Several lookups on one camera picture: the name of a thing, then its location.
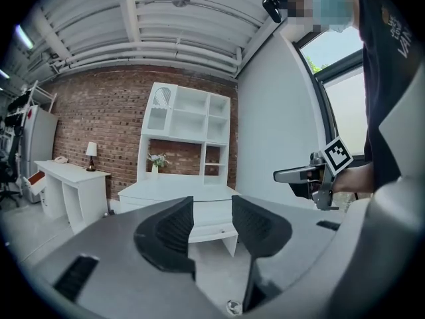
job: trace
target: brick wall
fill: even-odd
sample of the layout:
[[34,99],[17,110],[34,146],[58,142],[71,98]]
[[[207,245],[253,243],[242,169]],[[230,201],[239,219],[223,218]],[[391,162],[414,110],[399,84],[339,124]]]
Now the brick wall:
[[[52,113],[59,117],[53,156],[87,166],[88,142],[98,144],[95,166],[111,173],[106,180],[108,198],[135,183],[140,131],[151,87],[166,82],[222,94],[231,98],[228,185],[236,185],[238,100],[236,84],[188,70],[156,66],[117,66],[61,77],[43,88],[57,93]],[[151,141],[149,152],[166,153],[171,162],[163,173],[197,175],[201,146],[178,142]],[[208,153],[218,159],[218,152]],[[214,168],[207,172],[216,174]]]

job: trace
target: white wall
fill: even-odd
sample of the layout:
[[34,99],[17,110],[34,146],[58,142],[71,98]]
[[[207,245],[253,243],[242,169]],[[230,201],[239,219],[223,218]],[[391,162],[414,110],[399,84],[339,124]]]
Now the white wall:
[[292,44],[276,33],[238,77],[236,190],[278,203],[296,197],[273,172],[307,165],[325,143],[313,85]]

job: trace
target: pipe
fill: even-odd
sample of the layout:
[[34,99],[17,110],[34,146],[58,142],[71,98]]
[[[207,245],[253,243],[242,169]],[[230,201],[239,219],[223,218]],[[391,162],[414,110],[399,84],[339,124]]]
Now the pipe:
[[134,42],[134,43],[123,43],[123,44],[115,44],[115,45],[108,45],[104,47],[99,47],[97,49],[89,50],[84,53],[76,54],[72,56],[71,58],[68,58],[66,60],[62,60],[59,63],[55,63],[57,66],[64,66],[69,64],[70,62],[79,60],[81,58],[86,58],[87,56],[91,56],[94,54],[104,53],[108,51],[114,51],[114,50],[122,50],[122,49],[132,49],[134,47],[137,47],[138,49],[169,49],[172,51],[185,51],[189,53],[197,53],[204,56],[209,56],[211,58],[215,58],[224,62],[228,62],[231,65],[239,66],[242,62],[242,50],[240,47],[236,48],[236,59],[230,58],[229,56],[225,56],[220,53],[216,53],[210,50],[201,49],[199,47],[189,46],[189,45],[182,45],[182,44],[175,44],[175,43],[162,43],[162,42]]
[[188,54],[170,53],[170,52],[161,52],[161,51],[127,51],[127,52],[120,52],[120,53],[103,54],[100,56],[93,56],[92,58],[81,60],[79,62],[76,62],[75,64],[70,64],[69,66],[62,67],[59,70],[59,72],[64,72],[64,71],[67,71],[69,68],[76,68],[79,66],[90,64],[92,62],[105,61],[108,59],[122,58],[127,56],[149,56],[153,58],[166,58],[166,59],[173,59],[173,60],[178,59],[182,61],[195,62],[198,64],[211,66],[211,67],[218,68],[220,70],[227,71],[230,73],[235,73],[238,69],[237,67],[221,64],[211,59],[201,58],[201,57],[192,56]]
[[227,71],[227,72],[230,72],[230,73],[236,73],[236,71],[238,70],[237,67],[227,66],[227,65],[221,64],[219,62],[215,62],[211,59],[200,58],[200,57],[191,56],[191,55],[188,55],[188,54],[177,53],[175,58],[183,60],[183,61],[195,62],[197,64],[208,65],[208,66],[219,68],[223,71]]
[[227,79],[231,82],[236,82],[229,73],[219,71],[215,68],[201,66],[191,62],[181,62],[175,60],[167,60],[167,59],[153,59],[153,58],[130,58],[130,59],[111,59],[105,60],[103,62],[93,62],[92,64],[85,64],[82,66],[78,66],[75,68],[69,68],[67,66],[67,70],[63,71],[63,74],[72,73],[74,71],[78,72],[80,70],[90,70],[92,68],[104,67],[104,66],[119,66],[119,65],[153,65],[153,66],[165,66],[165,67],[177,67],[177,68],[186,68],[190,70],[194,70],[197,72],[209,72],[209,74],[215,74],[223,79]]

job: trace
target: telephone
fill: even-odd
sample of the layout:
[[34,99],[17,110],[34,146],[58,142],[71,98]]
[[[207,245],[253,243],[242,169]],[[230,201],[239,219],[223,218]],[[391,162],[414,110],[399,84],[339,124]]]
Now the telephone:
[[65,158],[65,157],[63,157],[63,156],[59,156],[59,157],[56,157],[56,158],[54,159],[54,161],[55,161],[56,163],[66,163],[66,162],[68,161],[68,158]]

